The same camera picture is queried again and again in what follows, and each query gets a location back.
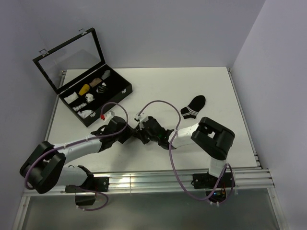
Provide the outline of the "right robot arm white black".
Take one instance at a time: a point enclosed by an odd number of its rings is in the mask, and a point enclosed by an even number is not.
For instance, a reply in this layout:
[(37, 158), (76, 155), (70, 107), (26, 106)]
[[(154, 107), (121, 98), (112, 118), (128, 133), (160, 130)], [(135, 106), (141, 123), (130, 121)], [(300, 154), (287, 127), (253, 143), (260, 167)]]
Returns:
[(208, 183), (217, 187), (224, 181), (222, 171), (235, 138), (232, 130), (208, 117), (182, 129), (164, 129), (152, 116), (137, 115), (134, 120), (136, 134), (144, 144), (153, 141), (166, 150), (198, 145), (211, 157)]

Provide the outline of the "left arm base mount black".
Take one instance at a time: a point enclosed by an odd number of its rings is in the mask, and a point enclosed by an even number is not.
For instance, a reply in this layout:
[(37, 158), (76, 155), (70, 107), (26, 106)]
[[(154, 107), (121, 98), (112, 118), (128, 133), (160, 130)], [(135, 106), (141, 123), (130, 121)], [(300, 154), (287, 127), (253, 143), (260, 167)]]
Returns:
[(75, 193), (75, 204), (78, 207), (90, 209), (95, 201), (98, 201), (98, 196), (101, 195), (106, 198), (108, 203), (108, 196), (104, 192), (108, 191), (109, 177), (91, 177), (80, 185), (67, 185), (65, 193)]

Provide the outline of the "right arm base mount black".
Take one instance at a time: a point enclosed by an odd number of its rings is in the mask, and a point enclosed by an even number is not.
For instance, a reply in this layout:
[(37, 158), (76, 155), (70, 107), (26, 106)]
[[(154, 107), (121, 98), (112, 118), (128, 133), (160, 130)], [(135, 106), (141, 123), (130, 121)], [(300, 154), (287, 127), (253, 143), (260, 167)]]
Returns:
[[(207, 196), (209, 196), (211, 190), (216, 184), (217, 178), (209, 175), (208, 173), (195, 173), (192, 175), (193, 180), (191, 185), (194, 189), (204, 189)], [(230, 172), (225, 172), (219, 181), (219, 184), (209, 198), (211, 202), (222, 202), (227, 198), (227, 189), (233, 189), (235, 187), (235, 180), (232, 178)]]

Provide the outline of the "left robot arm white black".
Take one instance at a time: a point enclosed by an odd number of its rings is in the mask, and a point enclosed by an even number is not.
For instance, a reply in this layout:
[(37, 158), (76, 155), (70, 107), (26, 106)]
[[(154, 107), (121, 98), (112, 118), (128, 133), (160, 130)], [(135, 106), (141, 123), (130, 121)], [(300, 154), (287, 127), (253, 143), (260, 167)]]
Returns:
[(133, 128), (118, 116), (81, 140), (67, 144), (41, 142), (20, 168), (20, 175), (30, 190), (39, 194), (50, 191), (56, 185), (71, 186), (89, 191), (103, 187), (85, 166), (67, 164), (83, 156), (99, 153), (112, 147), (115, 142), (124, 143), (133, 135)]

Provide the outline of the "black sock thin white stripes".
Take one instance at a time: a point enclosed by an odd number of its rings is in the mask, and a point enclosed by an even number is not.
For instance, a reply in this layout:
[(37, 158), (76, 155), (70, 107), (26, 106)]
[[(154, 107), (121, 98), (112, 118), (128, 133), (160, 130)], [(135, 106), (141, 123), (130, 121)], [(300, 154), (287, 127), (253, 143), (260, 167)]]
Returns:
[(148, 143), (148, 139), (143, 130), (139, 126), (135, 127), (132, 131), (132, 136), (139, 139), (143, 144)]

